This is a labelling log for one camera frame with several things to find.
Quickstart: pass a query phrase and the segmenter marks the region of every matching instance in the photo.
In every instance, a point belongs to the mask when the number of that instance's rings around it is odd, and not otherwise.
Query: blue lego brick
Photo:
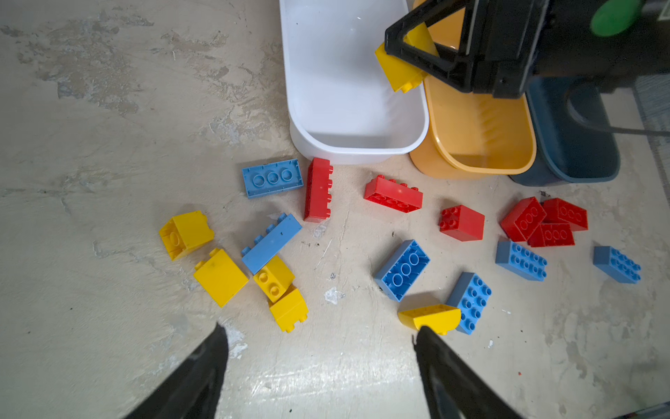
[[[543,282],[547,260],[512,241],[498,242],[496,264],[529,281]]]
[[[642,279],[642,267],[611,246],[596,246],[593,264],[622,284],[637,284]]]
[[[282,213],[277,226],[270,224],[265,230],[265,237],[256,237],[253,248],[245,247],[242,250],[242,262],[254,275],[257,274],[301,229],[302,226],[292,214],[287,216]]]
[[[456,327],[459,332],[471,335],[482,317],[482,310],[488,304],[491,289],[482,278],[473,272],[463,272],[458,278],[447,305],[461,309],[461,323]]]
[[[430,258],[414,240],[406,240],[375,275],[375,282],[393,301],[403,299]]]
[[[260,198],[303,186],[296,159],[242,169],[242,177],[249,198]]]

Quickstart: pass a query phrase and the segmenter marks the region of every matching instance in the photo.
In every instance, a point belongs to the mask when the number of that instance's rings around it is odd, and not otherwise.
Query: red lego brick
[[[453,206],[442,211],[440,231],[461,241],[484,238],[484,215],[465,205]]]
[[[583,208],[560,198],[542,202],[542,208],[547,212],[545,223],[568,223],[572,231],[588,230],[588,213]]]
[[[305,221],[320,223],[330,218],[328,203],[332,196],[328,190],[332,188],[333,181],[330,174],[333,166],[329,160],[314,158],[307,172],[307,194],[305,195]]]
[[[379,175],[365,186],[363,198],[389,208],[411,213],[423,206],[423,193],[418,188],[408,188],[406,183],[398,184],[395,179]]]
[[[535,197],[526,198],[519,201],[500,226],[512,241],[526,241],[546,216]]]
[[[531,247],[574,246],[575,238],[572,235],[570,224],[540,224],[528,238]]]

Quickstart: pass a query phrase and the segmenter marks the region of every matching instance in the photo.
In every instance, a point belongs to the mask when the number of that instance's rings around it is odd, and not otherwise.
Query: lego brick
[[[542,202],[542,208],[547,213],[545,223],[568,223],[572,231],[588,230],[588,213],[583,208],[560,198]]]
[[[242,250],[242,262],[256,275],[301,229],[302,226],[292,214],[287,216],[282,213],[277,219],[277,226],[270,224],[265,229],[265,237],[256,237],[253,248],[245,247]]]
[[[547,213],[535,197],[526,198],[519,201],[500,222],[500,226],[510,240],[526,241],[546,216]]]
[[[491,294],[491,289],[477,274],[473,272],[463,272],[461,274],[452,295],[447,300],[448,306],[461,310],[461,321],[456,327],[457,331],[468,335],[474,332]]]
[[[286,333],[293,331],[295,322],[307,320],[307,303],[295,285],[291,285],[277,302],[268,301],[268,305],[279,328]]]
[[[401,301],[430,258],[414,240],[406,240],[375,275],[375,282],[393,301]]]
[[[442,211],[440,231],[461,241],[481,240],[484,238],[484,221],[483,214],[465,205],[453,206]]]
[[[417,308],[415,310],[398,313],[400,322],[409,328],[419,330],[421,326],[428,326],[438,335],[446,335],[454,330],[461,321],[459,308],[438,304],[436,306]]]
[[[543,223],[528,238],[528,244],[531,247],[574,246],[575,238],[568,223]]]
[[[547,260],[512,241],[498,242],[496,264],[529,281],[543,282]]]
[[[221,249],[212,250],[208,261],[198,263],[193,276],[221,307],[228,304],[249,282],[242,270]]]
[[[642,267],[611,246],[596,246],[593,264],[622,284],[637,284],[642,279]]]
[[[242,177],[249,198],[260,198],[303,186],[296,159],[242,169]]]
[[[207,216],[200,211],[172,217],[160,230],[160,235],[172,260],[181,259],[214,240]]]
[[[409,45],[415,46],[420,50],[426,51],[434,56],[438,56],[438,50],[433,43],[433,39],[428,32],[428,27],[425,23],[421,23],[405,36],[405,42]],[[428,75],[425,71],[414,67],[402,61],[400,58],[388,55],[384,44],[381,44],[375,56],[384,70],[384,74],[391,83],[391,88],[394,92],[402,90],[403,93],[409,92],[411,89],[419,86],[424,78]]]
[[[276,302],[289,289],[295,275],[279,256],[275,256],[253,276],[253,279],[270,301]]]
[[[328,203],[332,196],[328,190],[332,188],[333,181],[330,174],[333,166],[329,160],[314,158],[307,172],[307,193],[305,195],[305,221],[320,223],[330,218]]]
[[[406,183],[398,184],[382,174],[365,186],[363,198],[402,213],[416,211],[423,205],[423,193],[418,188],[408,188]]]

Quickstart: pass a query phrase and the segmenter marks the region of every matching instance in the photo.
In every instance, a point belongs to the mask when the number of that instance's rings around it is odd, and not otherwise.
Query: yellow lego brick
[[[249,282],[247,276],[221,249],[212,250],[208,261],[198,263],[193,276],[221,307],[228,304]]]
[[[275,256],[253,276],[259,287],[272,302],[277,302],[282,295],[289,289],[295,279],[293,272],[284,264],[284,262]]]
[[[170,259],[177,260],[214,240],[207,216],[200,211],[172,217],[160,231]]]
[[[270,305],[270,312],[275,317],[279,328],[286,333],[293,331],[295,322],[300,320],[302,323],[307,320],[309,312],[307,303],[295,285],[291,285],[286,294],[277,302],[268,301],[268,305]]]
[[[405,42],[429,54],[438,56],[438,49],[435,48],[435,43],[433,43],[425,23],[409,31],[405,36]],[[400,58],[388,55],[384,49],[384,44],[377,48],[375,55],[394,92],[402,90],[403,93],[407,93],[419,86],[428,75],[425,71],[402,61]]]
[[[407,327],[419,330],[421,326],[428,326],[433,332],[444,336],[448,331],[458,327],[461,321],[460,315],[460,308],[438,304],[402,311],[398,313],[398,318]]]

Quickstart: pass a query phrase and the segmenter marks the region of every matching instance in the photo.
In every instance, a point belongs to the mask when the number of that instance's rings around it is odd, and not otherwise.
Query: white plastic bin
[[[423,85],[394,93],[375,50],[405,0],[280,0],[291,139],[305,157],[365,164],[406,154],[428,130]]]

